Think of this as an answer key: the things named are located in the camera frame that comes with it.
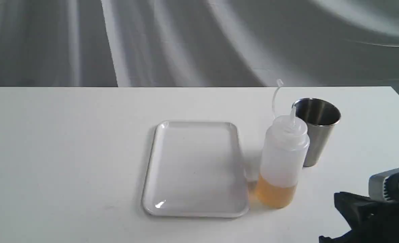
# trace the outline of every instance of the stainless steel cup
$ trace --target stainless steel cup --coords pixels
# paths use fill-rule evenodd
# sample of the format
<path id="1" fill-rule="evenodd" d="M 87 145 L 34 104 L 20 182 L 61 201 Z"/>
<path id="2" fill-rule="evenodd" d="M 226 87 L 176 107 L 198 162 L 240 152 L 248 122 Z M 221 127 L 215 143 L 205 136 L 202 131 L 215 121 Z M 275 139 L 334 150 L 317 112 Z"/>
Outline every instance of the stainless steel cup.
<path id="1" fill-rule="evenodd" d="M 304 159 L 304 167 L 314 166 L 335 126 L 340 121 L 340 111 L 332 103 L 316 98 L 295 101 L 295 115 L 307 124 L 310 146 Z"/>

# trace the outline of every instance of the white tray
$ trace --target white tray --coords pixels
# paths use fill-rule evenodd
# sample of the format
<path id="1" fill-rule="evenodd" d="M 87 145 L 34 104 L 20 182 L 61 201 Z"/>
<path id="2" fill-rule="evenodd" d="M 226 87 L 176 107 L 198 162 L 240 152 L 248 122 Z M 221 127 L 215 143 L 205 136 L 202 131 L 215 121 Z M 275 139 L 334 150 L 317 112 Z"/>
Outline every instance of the white tray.
<path id="1" fill-rule="evenodd" d="M 236 126 L 200 121 L 159 124 L 142 206 L 156 216 L 245 214 L 249 197 Z"/>

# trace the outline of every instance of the orange liquid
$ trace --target orange liquid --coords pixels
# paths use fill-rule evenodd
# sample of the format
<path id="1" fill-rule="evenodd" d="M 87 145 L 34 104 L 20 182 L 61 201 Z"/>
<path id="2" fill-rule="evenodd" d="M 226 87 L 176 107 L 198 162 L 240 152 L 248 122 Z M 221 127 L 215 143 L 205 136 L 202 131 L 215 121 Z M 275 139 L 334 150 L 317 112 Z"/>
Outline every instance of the orange liquid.
<path id="1" fill-rule="evenodd" d="M 261 174 L 259 174 L 258 183 L 256 184 L 255 188 L 255 194 L 256 197 L 265 205 L 272 208 L 281 209 L 291 203 L 296 187 L 296 185 L 291 187 L 272 186 L 264 178 L 262 178 Z"/>

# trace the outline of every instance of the plastic squeeze bottle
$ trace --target plastic squeeze bottle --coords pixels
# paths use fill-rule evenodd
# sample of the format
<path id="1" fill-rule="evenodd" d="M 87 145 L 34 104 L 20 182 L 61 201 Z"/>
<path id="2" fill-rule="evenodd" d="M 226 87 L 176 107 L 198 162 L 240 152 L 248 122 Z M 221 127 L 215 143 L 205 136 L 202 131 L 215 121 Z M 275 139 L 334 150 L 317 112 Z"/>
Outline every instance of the plastic squeeze bottle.
<path id="1" fill-rule="evenodd" d="M 273 121 L 265 134 L 255 188 L 262 203 L 277 209 L 291 203 L 309 144 L 307 125 L 295 116 L 295 107 Z"/>

